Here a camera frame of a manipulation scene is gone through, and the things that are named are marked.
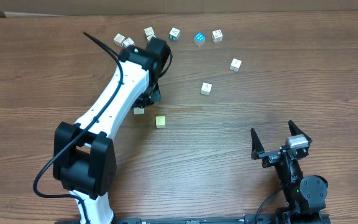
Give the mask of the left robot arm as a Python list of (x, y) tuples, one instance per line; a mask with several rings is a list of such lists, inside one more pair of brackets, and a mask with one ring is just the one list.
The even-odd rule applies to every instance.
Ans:
[(53, 177), (75, 198), (78, 223), (112, 223), (108, 190), (117, 170), (114, 138), (131, 109), (161, 100), (158, 80), (167, 72), (172, 52), (155, 37), (144, 49), (132, 45), (119, 53), (98, 39), (93, 42), (117, 60), (116, 71), (83, 116), (55, 130)]

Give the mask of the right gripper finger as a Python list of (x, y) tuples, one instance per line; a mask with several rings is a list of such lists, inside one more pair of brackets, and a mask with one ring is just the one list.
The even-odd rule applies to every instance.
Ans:
[(260, 159), (260, 155), (263, 154), (265, 150), (254, 128), (250, 130), (250, 133), (252, 140), (251, 158), (257, 160)]
[(292, 136), (297, 136), (297, 135), (304, 135), (304, 137), (307, 139), (307, 141), (309, 143), (312, 143), (312, 139), (305, 134), (292, 120), (288, 121), (288, 127), (290, 129), (290, 133)]

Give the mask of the yellow top wooden block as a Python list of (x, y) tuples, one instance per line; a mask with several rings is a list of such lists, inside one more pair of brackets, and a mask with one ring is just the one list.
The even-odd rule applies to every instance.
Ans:
[(155, 124), (157, 128), (165, 128), (166, 127), (166, 118), (164, 116), (157, 116), (155, 118)]

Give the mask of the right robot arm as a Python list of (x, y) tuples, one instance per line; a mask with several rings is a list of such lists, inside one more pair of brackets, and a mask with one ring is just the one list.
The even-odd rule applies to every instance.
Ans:
[[(299, 160), (308, 156), (313, 140), (291, 120), (288, 122), (291, 136), (277, 151), (266, 152), (255, 129), (250, 130), (251, 158), (260, 159), (262, 167), (274, 167), (280, 188), (269, 195), (255, 215), (247, 218), (253, 223), (329, 223), (329, 215), (321, 213), (326, 208), (328, 181), (320, 175), (304, 176)], [(278, 193), (283, 192), (286, 207), (276, 209), (273, 215), (261, 215), (264, 206)]]

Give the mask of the green L wooden block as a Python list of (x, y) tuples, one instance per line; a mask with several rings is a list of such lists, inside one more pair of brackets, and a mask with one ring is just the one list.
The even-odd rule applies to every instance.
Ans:
[(145, 113), (145, 108), (139, 108), (136, 107), (133, 109), (134, 114), (144, 114)]

